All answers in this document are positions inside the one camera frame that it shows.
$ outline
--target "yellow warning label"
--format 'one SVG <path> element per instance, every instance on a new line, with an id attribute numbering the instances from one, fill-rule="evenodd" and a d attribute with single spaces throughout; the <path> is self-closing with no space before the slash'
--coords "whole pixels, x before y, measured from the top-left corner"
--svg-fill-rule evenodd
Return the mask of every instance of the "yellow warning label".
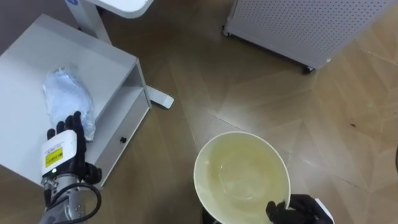
<path id="1" fill-rule="evenodd" d="M 55 162 L 59 161 L 60 159 L 62 159 L 63 154 L 62 154 L 62 147 L 52 151 L 50 154 L 48 154 L 45 157 L 45 166 L 51 166 L 52 164 L 54 164 Z"/>

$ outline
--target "robotic hand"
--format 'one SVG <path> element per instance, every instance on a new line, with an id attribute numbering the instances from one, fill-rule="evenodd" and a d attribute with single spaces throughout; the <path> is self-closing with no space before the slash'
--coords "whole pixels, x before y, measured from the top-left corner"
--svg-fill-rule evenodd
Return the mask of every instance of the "robotic hand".
<path id="1" fill-rule="evenodd" d="M 266 208 L 274 224 L 333 224 L 333 219 L 323 204 L 309 195 L 291 195 L 289 209 L 285 202 L 269 202 Z"/>
<path id="2" fill-rule="evenodd" d="M 42 185 L 45 213 L 40 224 L 85 223 L 101 206 L 101 194 L 94 184 L 102 179 L 101 169 L 85 162 L 86 139 L 80 112 L 47 131 L 48 141 L 42 147 Z M 93 191 L 96 207 L 85 215 L 81 188 Z"/>

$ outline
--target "white shelf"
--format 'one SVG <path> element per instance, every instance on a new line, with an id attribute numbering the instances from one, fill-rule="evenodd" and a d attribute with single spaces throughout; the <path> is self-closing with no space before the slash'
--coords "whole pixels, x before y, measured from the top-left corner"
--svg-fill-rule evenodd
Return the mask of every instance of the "white shelf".
<path id="1" fill-rule="evenodd" d="M 137 18 L 146 12 L 154 0 L 87 0 L 119 16 Z"/>
<path id="2" fill-rule="evenodd" d="M 131 109 L 138 96 L 144 91 L 140 86 L 122 86 L 115 94 L 114 100 L 96 122 L 94 142 L 87 144 L 86 161 L 95 164 L 104 150 L 104 146 L 111 140 L 119 128 L 124 117 Z"/>

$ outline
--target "drawer handle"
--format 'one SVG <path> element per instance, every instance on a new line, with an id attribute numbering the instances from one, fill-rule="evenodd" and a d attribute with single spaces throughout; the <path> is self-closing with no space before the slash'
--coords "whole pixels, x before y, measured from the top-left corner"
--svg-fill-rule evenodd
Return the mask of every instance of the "drawer handle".
<path id="1" fill-rule="evenodd" d="M 126 141 L 127 141 L 127 139 L 125 138 L 125 137 L 122 137 L 121 139 L 120 139 L 120 143 L 126 143 Z"/>

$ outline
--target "white table leg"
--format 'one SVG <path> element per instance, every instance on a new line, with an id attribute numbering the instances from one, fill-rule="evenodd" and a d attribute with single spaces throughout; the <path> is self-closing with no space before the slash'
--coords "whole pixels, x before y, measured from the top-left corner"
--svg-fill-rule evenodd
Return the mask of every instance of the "white table leg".
<path id="1" fill-rule="evenodd" d="M 84 0 L 65 1 L 83 32 L 112 44 L 94 4 Z M 150 100 L 154 103 L 166 109 L 172 106 L 174 99 L 171 96 L 150 86 L 147 86 L 147 90 Z"/>
<path id="2" fill-rule="evenodd" d="M 80 0 L 66 0 L 66 3 L 83 32 L 112 44 L 94 4 Z"/>

